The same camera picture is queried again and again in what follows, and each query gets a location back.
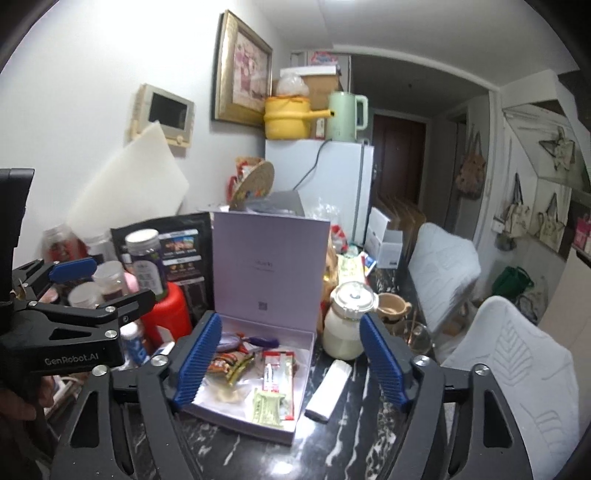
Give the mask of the white foam board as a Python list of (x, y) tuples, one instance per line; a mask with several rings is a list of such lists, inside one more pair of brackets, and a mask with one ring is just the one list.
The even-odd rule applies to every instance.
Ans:
[(189, 182), (159, 123), (150, 124), (94, 177), (72, 206), (67, 225), (81, 238), (174, 215)]

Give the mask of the light green paper packet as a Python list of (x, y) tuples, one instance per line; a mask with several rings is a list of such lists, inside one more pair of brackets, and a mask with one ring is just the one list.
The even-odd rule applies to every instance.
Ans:
[(287, 397), (280, 392), (256, 390), (252, 399), (252, 421), (260, 425), (281, 428), (290, 421), (290, 405)]

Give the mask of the gold framed picture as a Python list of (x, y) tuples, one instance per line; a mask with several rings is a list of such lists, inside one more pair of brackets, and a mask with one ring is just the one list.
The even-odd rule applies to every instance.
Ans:
[(273, 48), (226, 10), (217, 36), (212, 118), (263, 127), (272, 80)]

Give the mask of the white rolled tissue pack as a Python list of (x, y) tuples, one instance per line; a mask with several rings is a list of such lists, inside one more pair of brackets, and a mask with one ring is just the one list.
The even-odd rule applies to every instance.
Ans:
[(332, 362), (318, 389), (311, 396), (311, 400), (308, 402), (307, 408), (305, 408), (305, 415), (313, 420), (327, 423), (335, 410), (335, 406), (337, 406), (339, 397), (341, 397), (352, 371), (353, 367), (345, 361), (335, 360)]

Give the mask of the near light blue chair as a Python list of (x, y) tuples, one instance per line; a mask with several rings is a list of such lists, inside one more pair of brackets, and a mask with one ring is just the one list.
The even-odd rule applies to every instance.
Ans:
[(535, 479), (552, 479), (580, 439), (579, 389), (572, 354), (499, 296), (478, 309), (444, 367), (488, 365), (513, 412)]

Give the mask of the red white snack packet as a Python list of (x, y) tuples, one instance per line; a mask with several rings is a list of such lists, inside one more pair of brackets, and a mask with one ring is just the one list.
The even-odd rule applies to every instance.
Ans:
[(280, 395), (280, 419), (294, 420), (294, 372), (296, 355), (293, 351), (263, 353), (263, 391)]

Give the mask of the white open cardboard box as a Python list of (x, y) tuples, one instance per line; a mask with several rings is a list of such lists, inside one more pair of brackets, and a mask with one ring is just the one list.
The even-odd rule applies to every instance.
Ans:
[(397, 269), (403, 252), (403, 232), (389, 229), (390, 218), (373, 207), (363, 248), (380, 269)]

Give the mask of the brown cereal snack packet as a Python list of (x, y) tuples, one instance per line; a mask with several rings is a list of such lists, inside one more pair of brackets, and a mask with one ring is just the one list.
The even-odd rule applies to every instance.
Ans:
[(218, 353), (207, 367), (207, 374), (233, 385), (249, 370), (254, 355), (242, 351)]

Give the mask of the blue white tube bottle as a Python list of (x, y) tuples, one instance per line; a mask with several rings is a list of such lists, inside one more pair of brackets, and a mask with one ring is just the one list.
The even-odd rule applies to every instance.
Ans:
[(149, 355), (145, 348), (143, 330), (136, 322), (130, 322), (120, 328), (120, 336), (129, 358), (137, 366), (145, 364)]

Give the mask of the beige small pitcher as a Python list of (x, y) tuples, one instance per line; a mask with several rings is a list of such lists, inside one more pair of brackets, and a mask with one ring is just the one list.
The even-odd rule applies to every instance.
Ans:
[(411, 312), (413, 306), (399, 295), (381, 293), (378, 295), (377, 314), (385, 323), (396, 323)]

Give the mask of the light blue chair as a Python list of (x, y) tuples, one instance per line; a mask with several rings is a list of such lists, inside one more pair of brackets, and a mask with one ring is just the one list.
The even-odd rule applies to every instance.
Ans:
[(478, 309), (444, 367), (488, 365), (513, 412), (535, 479), (552, 479), (580, 439), (579, 389), (572, 354), (499, 296)]
[(436, 337), (469, 299), (481, 265), (471, 240), (425, 223), (418, 232), (409, 273), (427, 328)]

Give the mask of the far light blue chair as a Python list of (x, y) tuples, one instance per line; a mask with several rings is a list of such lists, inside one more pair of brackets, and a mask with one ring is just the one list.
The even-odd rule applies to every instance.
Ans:
[(481, 265), (471, 240), (425, 223), (418, 232), (409, 273), (427, 328), (436, 337), (469, 299)]

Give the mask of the clear drinking glass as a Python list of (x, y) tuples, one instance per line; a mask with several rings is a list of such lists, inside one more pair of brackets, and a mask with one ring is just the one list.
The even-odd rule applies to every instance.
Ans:
[(401, 320), (394, 328), (394, 336), (401, 338), (414, 356), (434, 359), (434, 342), (427, 326), (420, 321), (415, 311), (409, 318)]

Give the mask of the hanging brown bag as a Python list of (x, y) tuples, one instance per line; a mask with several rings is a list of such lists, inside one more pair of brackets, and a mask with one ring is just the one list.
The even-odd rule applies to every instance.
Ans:
[(482, 150), (481, 134), (470, 137), (468, 151), (464, 157), (455, 184), (461, 195), (472, 200), (481, 198), (487, 172), (487, 161)]

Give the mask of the black labelled food bag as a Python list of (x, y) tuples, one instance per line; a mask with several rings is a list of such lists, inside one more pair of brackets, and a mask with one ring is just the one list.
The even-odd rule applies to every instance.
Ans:
[(142, 229), (159, 233), (166, 279), (181, 289), (191, 323), (197, 323), (205, 311), (214, 310), (211, 215), (198, 212), (160, 217), (111, 229), (116, 255), (128, 269), (131, 259), (125, 237)]

